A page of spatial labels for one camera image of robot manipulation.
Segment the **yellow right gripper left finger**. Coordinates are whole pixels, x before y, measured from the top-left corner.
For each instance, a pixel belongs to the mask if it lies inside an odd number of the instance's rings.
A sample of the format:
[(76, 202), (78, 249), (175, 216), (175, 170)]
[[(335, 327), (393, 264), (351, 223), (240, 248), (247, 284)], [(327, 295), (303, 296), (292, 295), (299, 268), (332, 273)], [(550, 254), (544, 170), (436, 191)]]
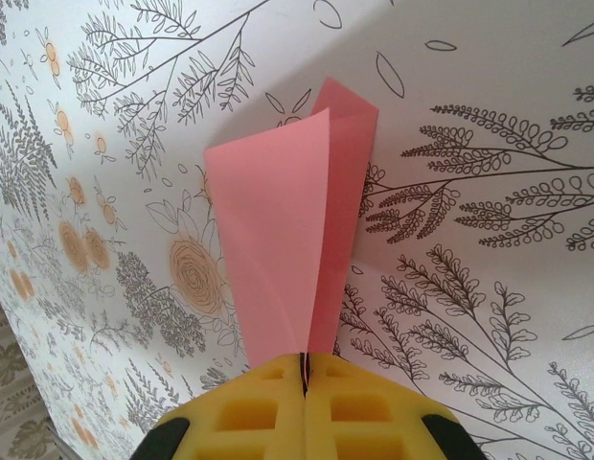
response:
[(306, 460), (306, 355), (278, 356), (163, 415), (133, 460)]

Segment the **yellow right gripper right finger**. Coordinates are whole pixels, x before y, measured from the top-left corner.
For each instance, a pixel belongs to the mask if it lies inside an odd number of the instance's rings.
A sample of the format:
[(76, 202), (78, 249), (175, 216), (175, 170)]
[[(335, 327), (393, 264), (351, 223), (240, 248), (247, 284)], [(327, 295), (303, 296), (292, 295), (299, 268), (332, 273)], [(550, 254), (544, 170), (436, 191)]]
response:
[(444, 405), (329, 354), (307, 355), (307, 460), (484, 460)]

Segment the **pink cloth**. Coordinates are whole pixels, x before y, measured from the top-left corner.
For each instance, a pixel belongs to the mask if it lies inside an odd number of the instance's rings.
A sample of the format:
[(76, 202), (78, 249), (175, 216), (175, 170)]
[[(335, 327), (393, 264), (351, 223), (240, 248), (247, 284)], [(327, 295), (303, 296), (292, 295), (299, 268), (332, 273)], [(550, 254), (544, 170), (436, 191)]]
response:
[(333, 348), (377, 114), (329, 79), (307, 118), (204, 154), (251, 367)]

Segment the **floral patterned table cover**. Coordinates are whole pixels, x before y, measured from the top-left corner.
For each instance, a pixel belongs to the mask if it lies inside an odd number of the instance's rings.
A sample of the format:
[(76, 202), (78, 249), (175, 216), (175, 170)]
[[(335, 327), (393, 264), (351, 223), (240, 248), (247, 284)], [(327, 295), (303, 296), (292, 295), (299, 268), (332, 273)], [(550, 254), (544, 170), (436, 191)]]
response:
[(228, 185), (377, 123), (331, 345), (487, 460), (594, 460), (594, 0), (0, 0), (0, 460), (128, 460), (251, 367)]

